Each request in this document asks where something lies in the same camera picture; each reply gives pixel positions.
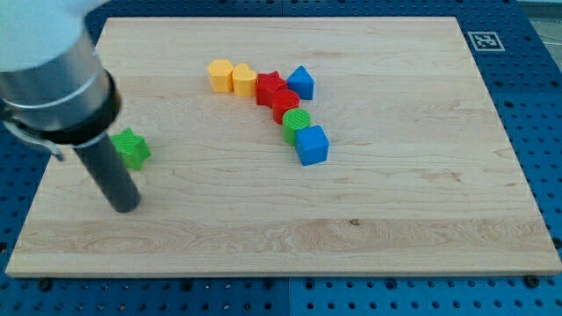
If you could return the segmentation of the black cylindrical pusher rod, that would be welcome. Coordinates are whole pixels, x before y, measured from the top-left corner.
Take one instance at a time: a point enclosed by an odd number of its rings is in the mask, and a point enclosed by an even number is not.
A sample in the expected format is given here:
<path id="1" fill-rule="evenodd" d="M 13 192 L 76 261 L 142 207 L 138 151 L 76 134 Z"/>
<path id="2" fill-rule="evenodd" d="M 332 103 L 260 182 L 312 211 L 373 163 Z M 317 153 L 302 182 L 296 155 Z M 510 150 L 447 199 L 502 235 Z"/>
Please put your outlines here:
<path id="1" fill-rule="evenodd" d="M 74 151 L 115 212 L 131 212 L 140 204 L 141 194 L 106 133 Z"/>

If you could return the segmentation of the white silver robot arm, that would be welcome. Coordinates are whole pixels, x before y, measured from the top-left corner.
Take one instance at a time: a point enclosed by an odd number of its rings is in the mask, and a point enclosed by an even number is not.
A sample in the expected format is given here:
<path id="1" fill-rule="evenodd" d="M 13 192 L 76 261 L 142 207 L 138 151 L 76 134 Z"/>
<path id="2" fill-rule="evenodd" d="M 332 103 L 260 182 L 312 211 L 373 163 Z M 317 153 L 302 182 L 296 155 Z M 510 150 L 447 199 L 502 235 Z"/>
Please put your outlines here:
<path id="1" fill-rule="evenodd" d="M 140 201 L 106 131 L 121 97 L 85 18 L 105 0 L 1 3 L 1 122 L 28 147 L 63 161 L 72 147 L 116 212 Z"/>

